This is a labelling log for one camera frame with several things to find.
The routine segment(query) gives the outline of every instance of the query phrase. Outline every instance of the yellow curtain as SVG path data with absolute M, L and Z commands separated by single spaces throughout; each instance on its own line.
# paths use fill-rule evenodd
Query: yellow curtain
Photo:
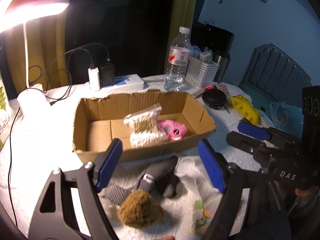
M 14 0 L 12 4 L 18 3 L 19 1 L 20 0 Z M 27 22 L 29 67 L 38 65 L 41 67 L 42 72 L 44 72 L 57 56 L 65 52 L 65 21 L 66 11 L 56 16 L 43 17 Z M 22 25 L 7 30 L 5 35 L 7 60 L 12 81 L 17 93 L 20 93 L 26 86 Z M 50 67 L 47 74 L 36 83 L 41 83 L 44 89 L 68 85 L 68 74 L 65 71 L 56 72 L 48 81 L 48 77 L 58 69 L 66 69 L 65 57 L 61 57 L 61 59 Z M 39 68 L 34 67 L 30 69 L 29 81 L 35 80 L 39 75 Z
M 171 41 L 179 34 L 179 27 L 192 27 L 195 5 L 196 0 L 173 0 L 166 58 L 168 58 Z

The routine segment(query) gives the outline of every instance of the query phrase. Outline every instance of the camera lens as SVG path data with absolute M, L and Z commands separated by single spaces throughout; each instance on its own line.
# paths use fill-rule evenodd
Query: camera lens
M 319 113 L 319 102 L 318 102 L 317 98 L 315 99 L 315 101 L 313 103 L 313 113 L 315 114 L 315 116 L 317 116 Z
M 308 114 L 312 113 L 312 98 L 308 97 Z
M 306 98 L 303 98 L 303 100 L 302 100 L 302 108 L 303 108 L 303 110 L 305 110 L 307 108 L 307 100 L 306 100 Z

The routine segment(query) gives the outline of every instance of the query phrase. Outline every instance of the plastic water bottle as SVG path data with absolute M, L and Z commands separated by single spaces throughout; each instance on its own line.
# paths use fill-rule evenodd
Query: plastic water bottle
M 164 74 L 165 90 L 179 90 L 183 86 L 187 72 L 189 55 L 191 54 L 190 29 L 180 27 L 179 33 L 170 46 L 168 63 Z

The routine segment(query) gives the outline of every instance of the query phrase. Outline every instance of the desk lamp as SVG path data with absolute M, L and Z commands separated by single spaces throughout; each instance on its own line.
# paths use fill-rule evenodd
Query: desk lamp
M 9 8 L 12 1 L 13 0 L 0 0 L 0 33 L 19 24 L 23 25 L 27 89 L 18 95 L 18 102 L 24 118 L 30 115 L 35 117 L 40 112 L 43 113 L 44 108 L 47 108 L 50 104 L 42 92 L 35 89 L 28 89 L 30 85 L 26 23 L 41 17 L 62 13 L 68 7 L 69 0 L 33 0 Z M 41 84 L 36 84 L 33 88 L 43 90 Z

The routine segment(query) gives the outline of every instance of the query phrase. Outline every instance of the brown plush toy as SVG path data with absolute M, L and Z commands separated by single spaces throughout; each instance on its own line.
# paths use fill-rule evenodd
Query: brown plush toy
M 156 189 L 163 197 L 176 195 L 179 178 L 175 176 L 174 168 L 177 161 L 174 156 L 151 164 L 140 174 L 137 184 L 129 189 L 116 185 L 108 188 L 106 197 L 120 205 L 118 218 L 122 223 L 144 229 L 162 219 L 164 210 L 155 203 L 149 192 Z

